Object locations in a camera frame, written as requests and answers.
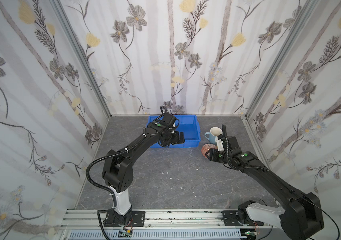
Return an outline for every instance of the robotic arm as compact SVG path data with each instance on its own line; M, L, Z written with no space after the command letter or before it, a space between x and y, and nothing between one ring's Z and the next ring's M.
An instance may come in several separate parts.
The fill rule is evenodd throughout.
M114 211L104 222L105 226L112 224L126 225L132 214L129 202L128 187L133 180L133 164L153 144L162 147L170 144L185 142L184 133L176 131L175 116L161 107L162 114L143 128L143 134L119 151L110 150L108 155L92 162L86 171L88 180L95 186L108 190L114 199ZM228 137L225 125L222 125L223 134L218 137L222 141L223 151L210 149L206 156L210 161L219 162L234 170L239 170L255 179L282 207L274 208L247 201L240 204L237 211L237 220L247 224L253 221L269 223L281 228L293 240L304 240L324 228L319 198L313 193L305 194L301 190L286 183L279 176L263 165L251 152L243 152L237 143L236 137ZM102 177L108 187L99 185L91 180L90 168L97 162L103 161Z

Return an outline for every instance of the light blue mug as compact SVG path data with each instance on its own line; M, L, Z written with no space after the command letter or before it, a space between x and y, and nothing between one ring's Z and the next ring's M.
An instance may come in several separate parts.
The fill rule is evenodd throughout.
M210 132L204 134L205 138L209 140L210 143L217 144L217 136L222 134L222 130L219 127L212 127Z

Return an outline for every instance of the blue plastic bin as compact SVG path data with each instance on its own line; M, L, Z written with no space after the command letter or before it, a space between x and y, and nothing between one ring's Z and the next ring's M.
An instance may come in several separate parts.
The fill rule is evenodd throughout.
M158 117L151 115L148 119L148 124ZM197 147L201 141L200 124L197 122L196 115L175 115L180 120L180 125L176 129L178 132L184 132L185 143L170 145L169 147ZM157 143L153 144L151 148L161 147Z

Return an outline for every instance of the metal corner post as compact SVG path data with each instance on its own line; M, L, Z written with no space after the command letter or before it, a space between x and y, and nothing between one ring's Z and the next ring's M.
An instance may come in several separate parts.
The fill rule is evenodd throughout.
M270 69L268 70L267 74L263 82L261 83L259 89L257 90L254 98L252 99L250 106L248 108L246 116L250 116L256 110L257 105L261 101L264 93L266 92L269 84L271 83L274 75L276 74L277 70L281 66L284 58L288 54L289 50L293 46L295 40L297 39L299 33L304 28L306 21L309 19L311 13L315 9L315 6L319 0L307 0L304 4L303 9L299 13L297 20L292 26L292 29L289 31L287 38L285 39L283 46L281 47L279 53L277 54L275 60L273 61Z
M69 42L75 52L75 54L77 55L78 59L80 60L80 63L82 65L82 68L85 70L85 74L87 75L89 81L90 81L90 85L92 86L92 89L94 90L94 93L96 94L96 97L99 101L99 103L101 104L102 109L104 110L104 113L106 114L106 116L109 118L112 116L112 114L110 113L110 110L104 100L104 97L97 85L97 81L94 78L93 74L92 74L92 70L88 64L88 61L86 59L86 56L81 48L80 43L77 40L77 37L73 31L73 28L71 26L71 24L69 23L68 17L65 14L65 11L62 7L62 4L60 2L60 0L49 0L49 2L51 3L53 10L56 14L56 16L58 17L64 31L65 34L67 36L67 38L69 39Z

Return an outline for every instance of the floral wallpaper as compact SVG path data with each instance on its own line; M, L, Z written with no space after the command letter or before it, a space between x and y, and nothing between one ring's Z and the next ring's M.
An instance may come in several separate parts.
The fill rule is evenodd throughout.
M305 2L61 3L113 114L245 114Z
M0 239L53 239L106 125L68 46L48 2L0 0Z
M276 174L317 194L341 231L341 0L318 2L248 119ZM314 238L336 238L324 220Z

